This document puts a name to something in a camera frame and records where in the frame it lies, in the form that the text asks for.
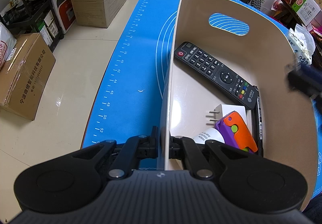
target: tissue package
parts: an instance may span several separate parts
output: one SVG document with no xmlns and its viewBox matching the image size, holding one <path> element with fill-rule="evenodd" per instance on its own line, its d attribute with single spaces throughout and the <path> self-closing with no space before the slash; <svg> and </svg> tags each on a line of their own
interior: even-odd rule
<svg viewBox="0 0 322 224">
<path fill-rule="evenodd" d="M 315 51 L 315 43 L 308 30 L 297 24 L 295 30 L 289 30 L 287 39 L 295 53 L 297 61 L 311 65 L 312 55 Z"/>
</svg>

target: tv remote control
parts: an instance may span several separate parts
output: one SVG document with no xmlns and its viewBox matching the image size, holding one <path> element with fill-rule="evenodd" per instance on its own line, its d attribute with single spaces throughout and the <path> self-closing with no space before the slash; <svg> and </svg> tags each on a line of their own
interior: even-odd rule
<svg viewBox="0 0 322 224">
<path fill-rule="evenodd" d="M 174 56 L 207 77 L 236 104 L 254 109 L 258 97 L 254 86 L 204 50 L 186 41 L 174 51 Z"/>
</svg>

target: snack package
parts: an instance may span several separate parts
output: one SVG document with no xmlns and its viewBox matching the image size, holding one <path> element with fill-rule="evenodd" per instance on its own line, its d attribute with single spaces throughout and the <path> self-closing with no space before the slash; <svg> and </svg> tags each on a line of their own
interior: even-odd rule
<svg viewBox="0 0 322 224">
<path fill-rule="evenodd" d="M 16 42 L 16 38 L 0 22 L 0 69 L 16 45 Z"/>
</svg>

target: blue silicone mat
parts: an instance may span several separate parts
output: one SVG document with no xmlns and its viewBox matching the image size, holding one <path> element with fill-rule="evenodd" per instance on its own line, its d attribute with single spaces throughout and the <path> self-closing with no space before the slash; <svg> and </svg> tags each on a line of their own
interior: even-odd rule
<svg viewBox="0 0 322 224">
<path fill-rule="evenodd" d="M 149 135 L 152 126 L 159 125 L 179 1 L 138 1 L 102 79 L 84 135 L 83 147 L 106 139 L 124 143 L 131 136 Z M 288 30 L 284 26 L 260 11 L 257 12 L 287 34 Z M 213 14 L 210 24 L 239 35 L 248 32 L 247 25 L 222 14 Z M 150 160 L 141 166 L 151 169 L 155 165 L 155 161 Z M 319 176 L 316 190 L 322 190 L 322 178 Z"/>
</svg>

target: plastic bag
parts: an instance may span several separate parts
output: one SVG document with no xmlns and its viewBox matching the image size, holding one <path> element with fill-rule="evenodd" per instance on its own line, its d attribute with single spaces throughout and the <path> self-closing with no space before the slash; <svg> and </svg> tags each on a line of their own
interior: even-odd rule
<svg viewBox="0 0 322 224">
<path fill-rule="evenodd" d="M 17 40 L 11 32 L 0 22 L 0 69 L 7 60 Z"/>
<path fill-rule="evenodd" d="M 311 65 L 312 55 L 315 51 L 315 43 L 308 30 L 297 24 L 295 30 L 289 29 L 287 39 L 297 57 L 297 61 Z"/>
<path fill-rule="evenodd" d="M 283 11 L 285 9 L 285 6 L 283 5 L 283 2 L 281 0 L 275 0 L 271 10 L 274 11 Z"/>
</svg>

